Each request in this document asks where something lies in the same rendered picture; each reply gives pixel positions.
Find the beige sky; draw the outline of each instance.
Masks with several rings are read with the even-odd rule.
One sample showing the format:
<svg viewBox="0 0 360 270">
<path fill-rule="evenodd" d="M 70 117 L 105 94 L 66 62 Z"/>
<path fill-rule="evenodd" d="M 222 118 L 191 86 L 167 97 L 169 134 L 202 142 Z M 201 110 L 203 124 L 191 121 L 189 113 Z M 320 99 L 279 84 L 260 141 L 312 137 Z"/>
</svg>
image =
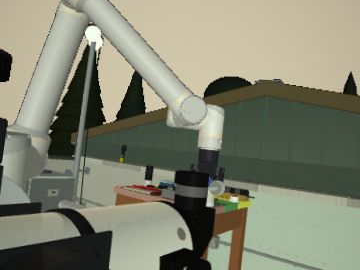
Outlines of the beige sky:
<svg viewBox="0 0 360 270">
<path fill-rule="evenodd" d="M 342 92 L 350 71 L 360 93 L 360 0 L 109 1 L 200 97 L 223 76 L 252 84 L 281 79 Z M 58 4 L 0 0 L 0 48 L 13 56 L 10 81 L 0 87 L 0 117 L 9 125 L 16 120 Z M 84 37 L 66 90 L 86 43 Z M 106 38 L 98 70 L 109 123 L 116 119 L 134 70 Z M 143 88 L 146 112 L 166 107 L 145 81 Z"/>
</svg>

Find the roof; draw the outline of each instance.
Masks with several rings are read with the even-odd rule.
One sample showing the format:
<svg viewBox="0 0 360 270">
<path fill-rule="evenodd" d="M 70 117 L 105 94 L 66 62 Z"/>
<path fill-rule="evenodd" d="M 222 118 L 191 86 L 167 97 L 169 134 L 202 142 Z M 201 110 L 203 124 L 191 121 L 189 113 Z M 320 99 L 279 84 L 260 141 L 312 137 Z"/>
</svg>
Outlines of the roof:
<svg viewBox="0 0 360 270">
<path fill-rule="evenodd" d="M 359 96 L 295 85 L 273 83 L 271 81 L 264 81 L 252 86 L 209 96 L 203 98 L 203 100 L 206 104 L 225 106 L 264 96 L 360 114 Z M 167 109 L 168 107 L 91 128 L 89 129 L 88 137 L 91 138 L 127 128 L 166 120 Z M 76 140 L 77 132 L 71 134 L 71 141 Z"/>
</svg>

